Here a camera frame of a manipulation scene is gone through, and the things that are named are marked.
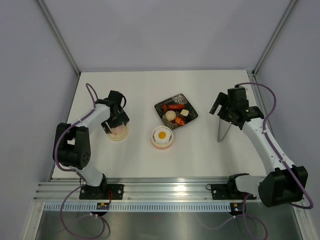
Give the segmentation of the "metal tongs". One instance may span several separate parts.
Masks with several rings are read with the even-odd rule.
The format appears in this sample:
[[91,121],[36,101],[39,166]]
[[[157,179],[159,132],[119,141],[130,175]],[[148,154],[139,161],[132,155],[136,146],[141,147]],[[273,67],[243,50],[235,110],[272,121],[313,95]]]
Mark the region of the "metal tongs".
[[231,127],[231,123],[223,120],[223,119],[219,119],[218,122],[218,131],[217,131],[217,142],[220,143],[223,141],[223,139],[225,138],[228,130]]

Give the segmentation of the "toy fried egg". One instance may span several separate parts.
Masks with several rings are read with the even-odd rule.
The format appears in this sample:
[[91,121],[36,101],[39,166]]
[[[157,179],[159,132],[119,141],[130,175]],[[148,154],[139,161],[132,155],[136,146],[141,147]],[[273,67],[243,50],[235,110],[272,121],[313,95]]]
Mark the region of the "toy fried egg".
[[172,133],[168,128],[161,127],[153,133],[153,140],[158,145],[166,145],[172,139]]

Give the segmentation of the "pink and cream lunch bowl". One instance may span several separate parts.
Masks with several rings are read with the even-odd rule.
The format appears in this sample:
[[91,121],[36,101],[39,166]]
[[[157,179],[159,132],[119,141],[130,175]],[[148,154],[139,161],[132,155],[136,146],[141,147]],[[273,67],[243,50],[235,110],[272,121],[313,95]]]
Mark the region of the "pink and cream lunch bowl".
[[158,126],[158,127],[154,128],[154,129],[152,130],[152,132],[151,132],[150,140],[151,140],[151,143],[153,144],[154,147],[156,147],[157,149],[164,150],[164,149],[169,148],[169,147],[172,145],[173,140],[174,140],[174,135],[173,135],[172,130],[169,129],[169,130],[171,131],[171,133],[172,133],[171,141],[170,141],[169,143],[165,144],[165,145],[157,144],[157,143],[154,142],[153,134],[154,134],[155,130],[157,130],[157,129],[159,129],[159,128],[167,128],[167,129],[169,129],[169,128],[166,127],[166,126]]

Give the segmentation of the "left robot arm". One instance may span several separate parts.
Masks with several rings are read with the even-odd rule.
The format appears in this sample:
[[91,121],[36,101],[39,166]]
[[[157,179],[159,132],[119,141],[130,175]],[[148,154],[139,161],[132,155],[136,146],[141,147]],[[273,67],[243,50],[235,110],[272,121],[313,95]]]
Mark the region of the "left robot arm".
[[107,177],[91,162],[90,135],[101,127],[111,140],[124,140],[130,121],[124,111],[126,104],[125,96],[112,90],[108,97],[94,100],[93,108],[75,123],[60,123],[56,127],[53,160],[60,170],[74,172],[83,180],[81,200],[120,199],[117,191],[123,187],[109,185]]

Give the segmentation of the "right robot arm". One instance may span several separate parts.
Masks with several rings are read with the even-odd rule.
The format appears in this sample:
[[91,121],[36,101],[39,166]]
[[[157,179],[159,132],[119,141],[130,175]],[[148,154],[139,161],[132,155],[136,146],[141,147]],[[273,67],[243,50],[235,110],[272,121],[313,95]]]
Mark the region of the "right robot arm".
[[248,137],[265,169],[265,177],[248,173],[229,176],[225,188],[231,198],[251,194],[268,208],[302,200],[306,195],[306,168],[296,166],[284,153],[266,125],[267,117],[258,106],[249,105],[243,84],[229,88],[227,93],[220,92],[209,112]]

